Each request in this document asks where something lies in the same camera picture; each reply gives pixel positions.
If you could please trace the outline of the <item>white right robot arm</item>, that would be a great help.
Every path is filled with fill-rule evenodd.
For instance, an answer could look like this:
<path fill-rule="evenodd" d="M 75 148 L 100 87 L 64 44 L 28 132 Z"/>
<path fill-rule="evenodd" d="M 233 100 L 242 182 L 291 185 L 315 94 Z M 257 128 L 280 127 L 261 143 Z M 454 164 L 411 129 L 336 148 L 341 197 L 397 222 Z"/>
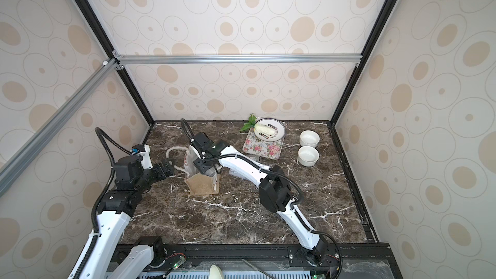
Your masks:
<path fill-rule="evenodd" d="M 214 142 L 204 133 L 194 136 L 187 133 L 187 136 L 197 156 L 194 164 L 199 171 L 224 167 L 235 172 L 237 177 L 253 183 L 258 187 L 262 206 L 278 214 L 288 224 L 297 236 L 309 263 L 322 263 L 329 243 L 322 232 L 311 227 L 298 208 L 304 198 L 303 192 L 279 166 L 260 164 L 222 140 Z"/>

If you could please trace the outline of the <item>patterned canvas tote bag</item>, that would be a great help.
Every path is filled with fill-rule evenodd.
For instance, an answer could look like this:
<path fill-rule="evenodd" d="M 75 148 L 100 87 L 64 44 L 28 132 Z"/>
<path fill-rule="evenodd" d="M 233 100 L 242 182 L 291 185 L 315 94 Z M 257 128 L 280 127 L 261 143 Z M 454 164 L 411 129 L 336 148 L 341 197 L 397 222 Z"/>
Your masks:
<path fill-rule="evenodd" d="M 183 151 L 183 167 L 174 165 L 174 168 L 185 174 L 185 183 L 187 184 L 190 194 L 193 196 L 217 195 L 220 192 L 219 176 L 215 169 L 209 169 L 205 174 L 195 166 L 194 160 L 197 159 L 193 147 L 171 147 L 166 151 L 166 158 L 172 160 L 171 152 L 174 154 Z"/>

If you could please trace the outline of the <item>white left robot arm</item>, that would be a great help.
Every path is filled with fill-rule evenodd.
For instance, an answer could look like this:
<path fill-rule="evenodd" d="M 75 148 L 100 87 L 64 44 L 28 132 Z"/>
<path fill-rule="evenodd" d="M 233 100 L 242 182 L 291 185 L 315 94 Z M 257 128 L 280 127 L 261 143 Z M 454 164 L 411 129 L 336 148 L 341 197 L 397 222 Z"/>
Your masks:
<path fill-rule="evenodd" d="M 105 192 L 92 210 L 93 229 L 69 278 L 104 278 L 118 242 L 143 194 L 174 175 L 174 162 L 153 164 L 148 145 L 135 145 L 129 156 L 111 166 L 115 188 Z"/>

